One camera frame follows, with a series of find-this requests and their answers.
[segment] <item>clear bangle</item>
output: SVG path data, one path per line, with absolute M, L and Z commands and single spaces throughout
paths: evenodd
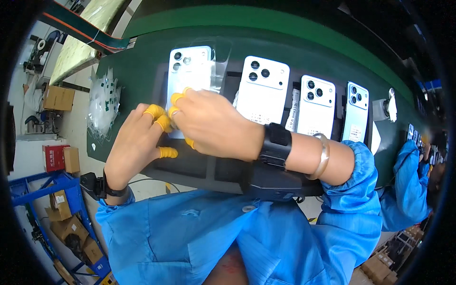
M 323 174 L 323 172 L 325 172 L 326 167 L 328 166 L 328 161 L 329 161 L 328 139 L 326 138 L 326 136 L 324 134 L 321 134 L 321 133 L 316 133 L 313 136 L 320 139 L 321 145 L 322 145 L 322 150 L 321 150 L 320 164 L 318 165 L 315 172 L 310 175 L 305 174 L 306 178 L 309 180 L 315 180 L 315 179 L 320 178 L 320 176 Z

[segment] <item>metal rack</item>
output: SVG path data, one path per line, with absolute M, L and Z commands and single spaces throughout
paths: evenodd
M 29 188 L 29 182 L 44 178 L 48 178 L 46 182 L 38 190 L 31 192 Z M 54 250 L 52 243 L 49 240 L 49 237 L 43 230 L 43 227 L 33 207 L 32 201 L 60 190 L 65 190 L 65 195 L 67 196 L 71 214 L 79 214 L 81 218 L 81 223 L 88 231 L 89 236 L 97 242 L 98 247 L 103 252 L 102 248 L 100 247 L 97 236 L 95 235 L 95 232 L 92 229 L 92 222 L 90 221 L 87 214 L 87 210 L 85 208 L 84 199 L 82 196 L 81 188 L 79 186 L 79 178 L 72 177 L 64 171 L 53 171 L 50 173 L 40 173 L 32 176 L 27 176 L 24 178 L 15 179 L 10 181 L 9 185 L 13 207 L 25 204 L 28 207 L 28 209 L 30 209 L 34 221 L 31 217 L 29 220 L 31 223 L 35 223 L 39 228 L 39 230 L 35 229 L 33 231 L 32 237 L 34 240 L 40 241 L 41 245 L 44 248 L 44 251 L 51 260 L 58 259 L 60 260 L 60 262 L 62 262 L 62 258 Z M 82 266 L 84 266 L 83 262 L 79 263 L 76 267 L 74 267 L 71 270 L 67 269 L 67 271 L 75 279 L 77 284 L 82 284 L 82 282 L 77 278 L 77 275 L 99 277 L 99 279 L 95 282 L 95 285 L 98 285 L 104 280 L 106 276 L 108 276 L 111 273 L 111 268 L 109 266 L 108 259 L 105 254 L 103 254 L 103 257 L 100 258 L 100 260 L 96 264 L 88 265 L 88 267 L 93 272 L 95 272 L 95 274 L 77 272 Z M 64 280 L 60 279 L 57 282 L 57 285 L 62 284 L 63 282 Z

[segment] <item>cable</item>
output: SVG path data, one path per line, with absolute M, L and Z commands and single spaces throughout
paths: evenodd
M 158 179 L 154 179 L 154 178 L 144 178 L 144 179 L 139 179 L 139 180 L 136 180 L 136 181 L 130 182 L 130 183 L 128 183 L 128 185 L 130 185 L 130 184 L 133 184 L 133 183 L 136 183 L 136 182 L 144 181 L 144 180 L 155 180 L 155 181 L 162 181 L 162 180 L 158 180 Z M 175 189 L 176 189 L 176 190 L 177 190 L 177 191 L 180 193 L 180 191 L 179 191 L 179 189 L 177 188 L 177 186 L 176 186 L 176 185 L 174 185 L 174 184 L 172 184 L 172 183 L 170 183 L 170 182 L 166 182 L 166 183 L 169 183 L 169 184 L 173 185 L 173 186 L 174 186 L 174 188 L 175 188 Z

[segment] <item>hand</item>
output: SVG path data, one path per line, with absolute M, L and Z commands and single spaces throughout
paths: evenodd
M 120 127 L 104 166 L 111 189 L 124 189 L 130 179 L 157 158 L 177 157 L 173 148 L 156 147 L 163 131 L 171 131 L 169 124 L 165 111 L 157 105 L 139 104 L 131 111 Z
M 264 127 L 244 118 L 223 96 L 185 88 L 171 97 L 168 114 L 197 151 L 253 161 L 264 140 Z

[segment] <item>person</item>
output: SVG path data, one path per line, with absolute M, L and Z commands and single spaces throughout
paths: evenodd
M 257 159 L 264 126 L 245 119 L 223 96 L 186 88 L 171 102 L 170 117 L 196 151 Z M 146 104 L 131 111 L 104 168 L 111 189 L 125 189 L 152 160 L 176 156 L 156 148 L 163 130 L 169 131 L 163 113 Z M 291 139 L 286 169 L 314 173 L 322 142 L 297 133 Z M 380 238 L 378 175 L 364 144 L 328 140 L 328 145 L 316 225 L 294 201 L 232 193 L 194 190 L 135 202 L 128 188 L 121 197 L 101 199 L 95 217 L 115 278 L 120 284 L 348 284 Z
M 436 207 L 440 180 L 445 165 L 437 165 L 429 172 L 430 143 L 425 153 L 413 140 L 407 140 L 398 153 L 393 167 L 395 182 L 378 191 L 382 231 L 397 232 L 420 223 Z

